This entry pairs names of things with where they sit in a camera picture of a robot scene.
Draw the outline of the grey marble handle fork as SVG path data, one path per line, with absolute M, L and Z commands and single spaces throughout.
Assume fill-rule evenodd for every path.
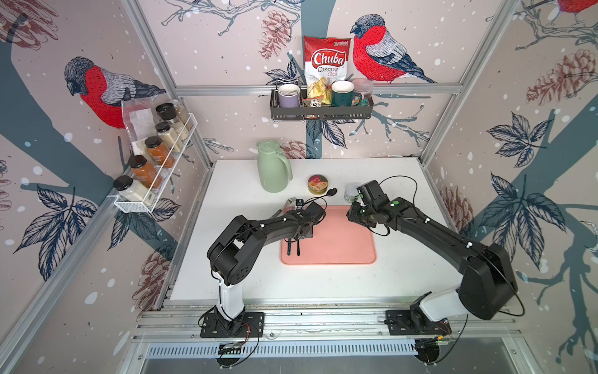
M 277 218 L 278 216 L 284 214 L 285 211 L 290 210 L 291 208 L 295 207 L 295 202 L 296 202 L 296 198 L 292 197 L 290 199 L 287 199 L 283 205 L 283 207 L 281 207 L 280 209 L 278 209 L 275 214 L 273 214 L 271 216 L 271 218 Z

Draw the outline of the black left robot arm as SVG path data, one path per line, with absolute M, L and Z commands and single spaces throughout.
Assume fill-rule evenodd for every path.
M 300 241 L 313 234 L 313 227 L 325 218 L 325 208 L 311 202 L 305 209 L 290 210 L 266 220 L 236 216 L 207 252 L 210 274 L 218 281 L 216 314 L 232 323 L 244 314 L 242 284 L 264 246 L 288 240 Z

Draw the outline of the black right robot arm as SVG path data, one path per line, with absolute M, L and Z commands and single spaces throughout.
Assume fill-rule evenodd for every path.
M 358 187 L 361 202 L 353 202 L 349 221 L 366 228 L 381 224 L 401 232 L 437 253 L 463 276 L 460 285 L 422 295 L 410 306 L 412 325 L 421 329 L 449 316 L 470 314 L 493 319 L 513 297 L 518 286 L 509 253 L 498 244 L 486 246 L 429 218 L 410 201 L 389 199 L 373 180 Z

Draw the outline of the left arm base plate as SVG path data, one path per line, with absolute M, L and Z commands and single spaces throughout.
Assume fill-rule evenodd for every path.
M 199 321 L 200 336 L 201 338 L 261 338 L 265 317 L 265 313 L 244 312 L 229 321 L 218 311 L 210 311 Z

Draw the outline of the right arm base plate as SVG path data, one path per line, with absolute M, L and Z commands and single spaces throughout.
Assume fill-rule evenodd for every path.
M 452 329 L 447 319 L 430 321 L 426 316 L 410 310 L 386 310 L 384 324 L 391 336 L 430 335 L 447 336 Z

